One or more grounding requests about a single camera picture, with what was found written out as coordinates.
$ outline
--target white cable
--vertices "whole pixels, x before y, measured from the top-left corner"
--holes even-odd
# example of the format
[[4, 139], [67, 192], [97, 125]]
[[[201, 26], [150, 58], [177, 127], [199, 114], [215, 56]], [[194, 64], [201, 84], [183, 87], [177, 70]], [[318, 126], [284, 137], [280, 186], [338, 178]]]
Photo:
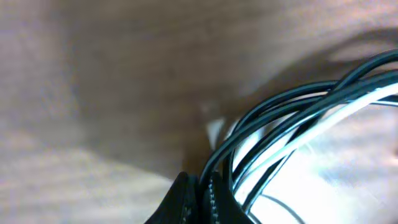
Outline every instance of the white cable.
[[[391, 105], [391, 106], [398, 106], [398, 103], [395, 102], [390, 102], [390, 101], [382, 101], [382, 100], [378, 100], [378, 102], [382, 103], [383, 105]], [[284, 118], [288, 118], [289, 116], [292, 116], [294, 113], [288, 114], [287, 116], [284, 116], [282, 119]], [[281, 138], [280, 140], [278, 140], [277, 142], [275, 142], [273, 145], [271, 145], [270, 147], [268, 147], [267, 152], [276, 152], [281, 150], [283, 147], [285, 147], [285, 144], [287, 143], [287, 141], [290, 139], [291, 135], [293, 134], [293, 132], [296, 131], [296, 129], [291, 130], [290, 132], [288, 132], [283, 138]], [[254, 163], [251, 166], [250, 171], [248, 171], [248, 173], [245, 175], [242, 184], [238, 185], [238, 189], [236, 189], [236, 194], [238, 194], [238, 191], [240, 189], [240, 187], [243, 186], [243, 182], [247, 182], [249, 179], [253, 178], [253, 180], [250, 180], [254, 184], [256, 184], [256, 182], [258, 182], [258, 180], [260, 179], [261, 175], [266, 171], [265, 168], [268, 168], [271, 164], [265, 164], [266, 158], [269, 157], [269, 154], [266, 154], [265, 152], [257, 159], [256, 163]]]
[[293, 141], [288, 143], [285, 147], [282, 149], [279, 149], [278, 151], [274, 151], [272, 155], [270, 155], [263, 163], [262, 166], [271, 166], [275, 162], [277, 162], [279, 159], [283, 158], [284, 156], [287, 156], [289, 153], [294, 151], [295, 149], [299, 148], [300, 146], [303, 146], [307, 142], [311, 141], [315, 137], [317, 137], [319, 134], [325, 132], [327, 129], [331, 128], [333, 125], [336, 123], [340, 122], [341, 120], [345, 119], [349, 115], [355, 113], [356, 111], [364, 108], [365, 106], [371, 104], [372, 102], [375, 102], [377, 100], [380, 100], [384, 97], [393, 95], [398, 93], [398, 83], [391, 84], [382, 88], [377, 88], [376, 90], [368, 93], [367, 95], [364, 95], [354, 102], [344, 106], [343, 108], [339, 109], [338, 111], [334, 112], [327, 118], [319, 121], [317, 125], [314, 127], [310, 128], [303, 134], [301, 134], [299, 137], [295, 138]]

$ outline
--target wire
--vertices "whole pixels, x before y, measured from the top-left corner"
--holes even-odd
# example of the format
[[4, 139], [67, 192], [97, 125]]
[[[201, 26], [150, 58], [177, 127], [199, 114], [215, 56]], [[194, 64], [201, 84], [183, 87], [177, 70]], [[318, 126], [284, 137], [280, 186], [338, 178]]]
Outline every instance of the wire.
[[[289, 100], [290, 98], [294, 98], [300, 95], [311, 94], [313, 92], [321, 91], [323, 87], [326, 87], [324, 91], [330, 90], [336, 91], [344, 86], [347, 86], [357, 79], [363, 77], [365, 74], [370, 72], [371, 70], [375, 69], [378, 66], [384, 65], [389, 62], [393, 62], [397, 60], [398, 52], [397, 50], [390, 50], [379, 55], [376, 55], [370, 58], [367, 62], [360, 65], [358, 68], [355, 68], [353, 71], [349, 72], [342, 80], [336, 81], [326, 81], [326, 82], [318, 82], [312, 83], [309, 85], [302, 85], [297, 88], [287, 90], [281, 94], [275, 95], [270, 97], [269, 99], [264, 100], [263, 102], [256, 105], [253, 109], [251, 109], [247, 114], [245, 114], [241, 120], [238, 122], [238, 125], [234, 128], [234, 131], [240, 128], [242, 125], [247, 124], [248, 122], [252, 121], [262, 112], [268, 110], [275, 104], [283, 102], [284, 100]], [[297, 132], [302, 133], [308, 127], [314, 125], [318, 119], [322, 115], [320, 114], [318, 117], [313, 118], [312, 120], [307, 122], [307, 126], [301, 126]], [[223, 166], [223, 177], [225, 181], [228, 183], [229, 189], [232, 190], [233, 188], [233, 178], [232, 178], [232, 167], [233, 167], [233, 157], [234, 157], [234, 150], [226, 156]]]
[[[312, 98], [304, 98], [304, 99], [300, 99], [298, 101], [317, 101], [319, 98], [321, 98], [321, 96], [315, 96]], [[379, 101], [373, 102], [372, 105], [382, 105], [382, 106], [395, 106], [398, 107], [398, 96], [388, 96], [385, 97]], [[282, 166], [287, 162], [287, 160], [290, 158], [290, 156], [294, 153], [294, 151], [292, 151], [287, 157], [284, 157], [283, 159], [281, 159], [280, 161], [278, 161], [276, 163], [276, 166], [270, 166], [270, 168], [268, 170], [266, 170], [266, 172], [264, 173], [264, 175], [260, 178], [259, 182], [263, 182], [263, 187], [265, 188], [266, 185], [276, 176], [276, 174], [278, 173], [278, 171], [282, 168]], [[264, 167], [265, 164], [260, 164], [259, 166], [257, 166], [256, 168], [254, 168], [253, 170], [251, 170], [248, 174], [246, 174], [245, 178], [239, 179], [235, 182], [234, 187], [233, 187], [233, 193], [235, 194], [238, 189], [240, 188], [241, 184], [246, 180], [246, 178], [250, 175], [252, 175], [253, 173], [255, 173], [258, 169], [260, 169], [261, 167]]]
[[[243, 203], [243, 209], [246, 214], [249, 214], [251, 205], [289, 160], [296, 148], [368, 104], [398, 106], [398, 96], [390, 96], [398, 88], [398, 70], [362, 79], [375, 68], [395, 61], [398, 61], [397, 49], [370, 58], [341, 80], [302, 85], [260, 102], [238, 121], [231, 135], [212, 153], [200, 176], [198, 193], [204, 193], [210, 173], [222, 161], [223, 181], [232, 192], [235, 192], [246, 177], [257, 171], [259, 167], [268, 167]], [[302, 98], [313, 93], [323, 94]], [[347, 105], [321, 120], [329, 109], [341, 104]], [[290, 114], [293, 115], [260, 139], [233, 171], [235, 147], [258, 129]], [[288, 133], [293, 133], [293, 135], [282, 149], [271, 147]], [[265, 151], [267, 151], [265, 161], [254, 170], [250, 170]]]
[[271, 202], [275, 202], [276, 204], [280, 205], [282, 208], [287, 210], [298, 221], [299, 224], [305, 224], [304, 220], [284, 202], [269, 195], [261, 194], [261, 196], [265, 197], [266, 199], [269, 199]]
[[248, 214], [248, 217], [255, 223], [255, 224], [261, 224], [261, 221], [252, 213]]
[[[295, 138], [293, 141], [288, 143], [282, 149], [278, 149], [272, 155], [270, 155], [263, 163], [262, 166], [272, 165], [281, 160], [284, 156], [291, 154], [295, 149], [308, 143], [310, 140], [314, 139], [319, 134], [325, 132], [327, 129], [331, 128], [336, 123], [340, 122], [349, 115], [355, 113], [356, 111], [364, 108], [365, 106], [371, 104], [373, 101], [379, 100], [389, 95], [393, 95], [398, 92], [398, 83], [388, 85], [384, 88], [379, 88], [367, 95], [364, 95], [347, 106], [334, 112], [332, 115], [321, 120], [316, 126], [310, 128], [299, 137]], [[258, 182], [254, 188], [250, 191], [248, 195], [248, 200], [243, 203], [243, 210], [250, 210], [256, 197], [261, 194], [262, 185], [265, 183]]]

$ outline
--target black cable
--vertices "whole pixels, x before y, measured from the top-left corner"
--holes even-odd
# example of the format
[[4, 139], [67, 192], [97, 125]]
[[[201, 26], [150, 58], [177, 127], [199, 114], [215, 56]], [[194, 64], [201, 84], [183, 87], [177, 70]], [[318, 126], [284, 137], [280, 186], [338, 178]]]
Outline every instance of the black cable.
[[[258, 157], [267, 150], [268, 147], [280, 140], [287, 133], [297, 128], [292, 137], [289, 139], [290, 142], [316, 124], [320, 117], [323, 116], [323, 114], [330, 108], [339, 104], [354, 101], [360, 96], [363, 96], [368, 92], [375, 90], [376, 88], [381, 88], [398, 82], [397, 70], [384, 72], [373, 77], [360, 80], [360, 78], [364, 77], [367, 73], [378, 66], [394, 62], [397, 59], [398, 50], [384, 52], [370, 58], [367, 62], [349, 72], [339, 81], [325, 81], [302, 85], [297, 88], [287, 90], [281, 94], [272, 96], [259, 103], [239, 120], [230, 137], [226, 139], [221, 144], [219, 149], [213, 152], [211, 155], [200, 177], [201, 192], [203, 193], [203, 191], [206, 189], [210, 172], [214, 170], [222, 160], [224, 160], [223, 180], [228, 183], [229, 189], [234, 192], [239, 188], [245, 174], [252, 166], [254, 161], [256, 161]], [[290, 101], [296, 97], [321, 92], [327, 92], [327, 94], [286, 103], [287, 101]], [[388, 96], [384, 99], [374, 102], [373, 104], [397, 106], [398, 96]], [[266, 134], [245, 155], [235, 171], [232, 172], [235, 147], [242, 140], [268, 123], [294, 112], [296, 113], [293, 116], [286, 119], [272, 131]], [[246, 211], [246, 213], [249, 212], [252, 204], [261, 194], [264, 187], [275, 177], [280, 168], [285, 164], [293, 152], [270, 166], [265, 171], [263, 176], [250, 191], [248, 197], [243, 203], [243, 209]]]
[[293, 209], [291, 209], [288, 205], [286, 205], [284, 202], [280, 201], [277, 198], [269, 196], [269, 195], [262, 194], [261, 196], [265, 197], [266, 199], [269, 199], [272, 202], [275, 202], [276, 204], [280, 205], [282, 208], [287, 210], [298, 221], [299, 224], [305, 224], [304, 220]]
[[[332, 93], [329, 97], [309, 106], [302, 113], [296, 114], [288, 120], [284, 121], [279, 125], [278, 132], [271, 131], [265, 139], [272, 139], [275, 137], [273, 141], [261, 141], [260, 144], [257, 144], [259, 149], [262, 149], [270, 143], [274, 143], [280, 138], [278, 138], [279, 133], [288, 133], [292, 129], [295, 129], [297, 126], [303, 123], [303, 119], [318, 115], [328, 109], [340, 104], [342, 101], [355, 99], [368, 91], [373, 91], [375, 88], [383, 87], [386, 85], [390, 85], [398, 81], [398, 72], [391, 71], [376, 75], [374, 77], [368, 78], [362, 82], [358, 82], [349, 86], [345, 89], [342, 89], [336, 93]], [[246, 126], [238, 129], [235, 133], [224, 141], [224, 143], [220, 146], [220, 148], [212, 153], [208, 162], [205, 165], [205, 168], [200, 176], [200, 187], [202, 190], [206, 189], [207, 182], [210, 177], [210, 172], [214, 170], [232, 150], [236, 147], [239, 142], [248, 137], [254, 131], [257, 131], [259, 128], [267, 124], [270, 120], [270, 117], [275, 117], [282, 111], [270, 111], [269, 113], [263, 114], [260, 117], [256, 118], [253, 122], [250, 122]], [[261, 150], [251, 150], [245, 156], [244, 160], [238, 165], [235, 172], [238, 175], [241, 175], [243, 171], [246, 171], [249, 166], [254, 162], [254, 159], [257, 159], [259, 155], [256, 156], [257, 153], [261, 153]]]
[[[332, 89], [327, 95], [331, 95], [333, 94], [335, 91], [338, 91], [342, 88], [344, 88], [345, 85], [351, 85], [352, 83], [354, 83], [357, 79], [365, 76], [365, 74], [367, 74], [368, 72], [370, 72], [371, 70], [375, 69], [376, 67], [380, 66], [380, 65], [384, 65], [385, 63], [390, 63], [393, 62], [395, 60], [398, 59], [398, 53], [397, 50], [391, 50], [388, 52], [385, 52], [383, 54], [377, 55], [373, 58], [371, 58], [369, 61], [365, 62], [364, 64], [360, 65], [358, 68], [354, 69], [352, 72], [349, 72], [349, 74], [347, 74], [340, 82], [338, 82], [336, 84], [336, 87], [334, 89]], [[307, 121], [305, 124], [302, 124], [298, 130], [296, 130], [294, 136], [292, 136], [289, 139], [289, 142], [293, 139], [295, 139], [297, 136], [299, 136], [300, 134], [302, 134], [304, 131], [306, 131], [307, 129], [311, 128], [320, 118], [321, 114], [318, 115], [315, 118], [312, 118], [310, 121]], [[275, 141], [275, 139], [268, 139], [266, 140], [266, 137], [264, 137], [263, 139], [260, 140], [260, 142], [272, 142]], [[252, 148], [253, 151], [256, 151], [256, 146], [254, 146]], [[257, 184], [254, 186], [254, 188], [250, 191], [248, 197], [246, 198], [245, 202], [243, 203], [243, 209], [245, 211], [250, 210], [251, 206], [253, 205], [254, 201], [256, 200], [256, 198], [258, 197], [258, 195], [264, 190], [264, 188], [266, 187], [266, 185], [269, 183], [270, 180], [268, 180], [269, 175], [267, 174], [269, 172], [266, 172], [265, 174], [263, 174], [263, 176], [260, 178], [260, 180], [257, 182]]]
[[[376, 55], [376, 56], [370, 58], [367, 62], [363, 63], [358, 68], [355, 68], [353, 71], [349, 72], [347, 74], [347, 76], [345, 76], [339, 82], [326, 81], [326, 82], [311, 83], [309, 85], [302, 85], [297, 88], [287, 90], [278, 95], [272, 96], [269, 99], [266, 99], [263, 102], [259, 103], [257, 106], [255, 106], [253, 109], [251, 109], [248, 113], [246, 113], [239, 120], [239, 122], [235, 126], [233, 132], [236, 131], [237, 129], [241, 128], [243, 125], [247, 124], [248, 122], [252, 121], [254, 118], [259, 116], [261, 113], [265, 112], [269, 108], [277, 105], [278, 103], [281, 103], [283, 101], [286, 101], [286, 100], [289, 100], [289, 99], [292, 99], [292, 98], [295, 98], [298, 96], [311, 94], [311, 93], [328, 91], [330, 89], [339, 90], [340, 88], [343, 88], [344, 86], [349, 85], [350, 83], [363, 77], [365, 74], [367, 74], [371, 70], [375, 69], [376, 67], [397, 60], [397, 57], [398, 57], [397, 50], [390, 50], [390, 51], [381, 53], [379, 55]], [[312, 123], [309, 123], [309, 122], [308, 123], [314, 124], [314, 123], [316, 123], [316, 121], [318, 119], [319, 119], [319, 117], [313, 119]], [[297, 131], [303, 132], [304, 129], [303, 129], [303, 127], [300, 127], [300, 129]], [[232, 188], [233, 188], [233, 181], [232, 181], [233, 157], [234, 157], [234, 150], [230, 154], [227, 155], [227, 157], [224, 161], [224, 166], [223, 166], [223, 177], [224, 177], [225, 181], [228, 183], [230, 190], [232, 190]]]
[[248, 217], [249, 217], [255, 224], [261, 223], [260, 220], [259, 220], [255, 215], [253, 215], [252, 213], [249, 213], [249, 214], [248, 214]]
[[[304, 99], [293, 101], [290, 104], [295, 104], [296, 106], [294, 108], [301, 108], [301, 107], [303, 107], [305, 105], [310, 105], [311, 103], [316, 102], [316, 101], [318, 101], [321, 98], [322, 98], [322, 96], [313, 96], [313, 97], [309, 97], [309, 98], [304, 98]], [[383, 106], [396, 106], [396, 107], [398, 107], [398, 96], [385, 97], [385, 98], [383, 98], [383, 99], [381, 99], [379, 101], [373, 102], [372, 105], [383, 105]], [[279, 114], [279, 116], [276, 117], [276, 119], [273, 119], [273, 121], [277, 120], [279, 118], [282, 118], [283, 116], [288, 115], [289, 114], [288, 112], [291, 112], [291, 111], [289, 110], [289, 111], [286, 111], [286, 113]], [[276, 166], [271, 166], [270, 168], [268, 168], [268, 170], [266, 170], [266, 173], [261, 177], [261, 179], [264, 179], [265, 176], [267, 176], [266, 179], [269, 178], [269, 180], [267, 181], [267, 183], [265, 185], [267, 185], [269, 183], [269, 181], [271, 181], [273, 179], [273, 177], [276, 175], [275, 172], [279, 171], [279, 169], [287, 161], [288, 158], [286, 158], [286, 157], [284, 157], [280, 161], [276, 162]], [[240, 185], [242, 184], [243, 180], [244, 180], [243, 178], [240, 178], [240, 179], [238, 179], [237, 181], [234, 182], [234, 184], [233, 184], [233, 193], [236, 193], [236, 191], [239, 189]]]

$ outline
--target wood grain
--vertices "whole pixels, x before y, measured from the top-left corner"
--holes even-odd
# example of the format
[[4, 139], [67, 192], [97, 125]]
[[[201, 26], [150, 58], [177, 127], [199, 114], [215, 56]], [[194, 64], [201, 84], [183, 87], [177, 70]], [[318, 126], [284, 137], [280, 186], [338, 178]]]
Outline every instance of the wood grain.
[[0, 218], [142, 223], [206, 125], [398, 43], [395, 1], [0, 0]]

